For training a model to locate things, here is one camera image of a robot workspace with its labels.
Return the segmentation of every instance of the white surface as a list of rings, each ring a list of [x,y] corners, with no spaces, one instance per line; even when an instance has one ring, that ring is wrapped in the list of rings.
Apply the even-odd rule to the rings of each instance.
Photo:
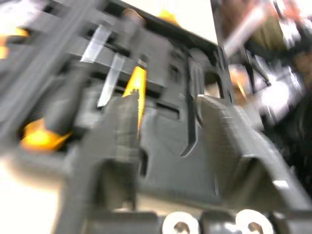
[[[170,8],[168,10],[174,11],[172,13],[176,15],[176,19],[182,28],[215,44],[218,43],[210,0],[173,1],[174,3],[167,4]],[[124,2],[154,16],[159,15],[163,6],[163,0],[124,0]]]

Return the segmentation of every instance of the plastic slot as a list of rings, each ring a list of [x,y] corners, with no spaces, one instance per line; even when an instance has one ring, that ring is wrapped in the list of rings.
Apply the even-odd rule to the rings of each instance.
[[[148,155],[145,150],[141,150],[141,160],[139,164],[139,174],[141,177],[145,177],[148,170]]]
[[[165,105],[162,103],[156,103],[157,110],[162,116],[165,116],[170,119],[179,120],[180,119],[180,111],[177,108],[171,107],[169,105]]]
[[[48,0],[48,4],[43,9],[43,12],[46,12],[54,16],[63,16],[65,8],[66,6],[57,1]]]
[[[186,98],[186,104],[187,104],[187,126],[188,126],[188,145],[186,149],[181,153],[181,157],[185,157],[189,151],[193,148],[193,146],[196,144],[196,108],[195,108],[195,101],[191,94],[191,82],[192,80],[198,79],[196,77],[196,74],[192,72],[190,64],[188,60],[185,60],[186,70],[187,70],[187,84],[185,89],[185,98]]]
[[[231,95],[231,93],[230,93],[230,92],[228,92],[228,95],[229,95],[230,101],[231,101],[231,103],[232,103],[232,102],[233,102],[233,100],[232,100],[232,95]]]
[[[100,80],[104,80],[104,82],[103,82],[103,85],[104,85],[105,79],[103,79],[103,78],[106,77],[106,75],[107,74],[104,74],[102,72],[93,72],[91,74],[91,77],[96,78],[96,79],[100,79]],[[116,84],[115,89],[114,89],[113,97],[122,96],[125,89],[126,89],[127,83],[128,82],[125,82],[124,80],[118,79],[117,84]],[[151,99],[151,100],[157,100],[160,97],[160,93],[153,92],[153,91],[148,89],[148,84],[147,84],[147,89],[146,89],[145,94],[146,94],[146,98]]]
[[[180,83],[180,71],[176,66],[170,65],[170,78],[175,83]]]
[[[103,21],[101,22],[100,24],[102,24],[106,29],[108,30],[111,30],[111,26],[109,23]],[[86,23],[84,26],[83,26],[83,30],[81,31],[80,33],[80,36],[82,38],[85,38],[87,40],[90,40],[91,37],[93,36],[94,32],[96,31],[96,29],[98,28],[99,24],[95,24],[95,23],[91,23],[91,22],[88,22]],[[106,41],[106,44],[105,46],[110,48],[110,49],[113,49],[112,46],[110,45],[111,42],[113,41],[114,39],[114,33],[112,32],[109,36],[109,38],[107,39]]]

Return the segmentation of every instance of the screw hole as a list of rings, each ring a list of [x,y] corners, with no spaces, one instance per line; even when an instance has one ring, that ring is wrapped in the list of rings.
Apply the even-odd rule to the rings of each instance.
[[[252,233],[263,234],[263,230],[260,224],[252,222],[248,224],[248,228]]]
[[[187,225],[185,222],[178,222],[174,227],[174,233],[175,234],[190,234],[190,228],[189,225]]]

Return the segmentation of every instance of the yellow plastic piece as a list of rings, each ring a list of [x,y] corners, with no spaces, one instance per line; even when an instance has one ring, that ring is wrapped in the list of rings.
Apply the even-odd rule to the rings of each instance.
[[[136,66],[131,78],[127,84],[126,90],[123,93],[123,97],[138,93],[138,123],[137,129],[140,131],[141,121],[144,113],[145,106],[145,89],[146,89],[146,70]]]
[[[163,8],[160,13],[159,13],[159,18],[168,21],[169,23],[172,23],[176,26],[180,26],[179,23],[176,20],[176,16],[175,14],[170,13],[169,11],[167,11],[165,8]]]
[[[23,148],[32,151],[54,151],[60,148],[71,133],[60,136],[44,128],[43,119],[39,119],[25,127],[24,138],[21,140]]]
[[[5,30],[0,33],[0,59],[6,59],[9,50],[6,47],[6,40],[10,36],[28,37],[29,34],[26,30],[20,28],[14,28],[14,30]]]

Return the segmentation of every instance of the orange object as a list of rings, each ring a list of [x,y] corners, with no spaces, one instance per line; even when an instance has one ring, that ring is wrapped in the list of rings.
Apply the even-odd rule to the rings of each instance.
[[[28,37],[29,34],[26,30],[20,28],[0,32],[0,59],[6,59],[8,57],[9,49],[6,47],[6,41],[10,36]]]
[[[44,127],[43,119],[39,119],[25,127],[24,137],[21,140],[23,148],[32,151],[54,151],[70,136],[60,136]]]
[[[247,100],[247,95],[244,90],[244,85],[247,83],[248,77],[247,74],[243,71],[239,71],[236,69],[230,69],[230,76],[231,76],[231,82],[234,87],[237,87],[240,94],[244,98],[244,100]]]
[[[146,90],[146,63],[144,61],[139,62],[139,65],[135,67],[131,78],[127,84],[126,90],[123,93],[123,97],[138,93],[138,132],[140,130],[144,106],[145,106],[145,90]]]
[[[169,8],[168,5],[170,4],[173,5],[171,6],[171,8],[175,7],[174,2],[172,2],[172,0],[163,0],[163,6],[158,17],[165,21],[168,21],[169,23],[180,26],[176,20],[176,15],[168,9]]]

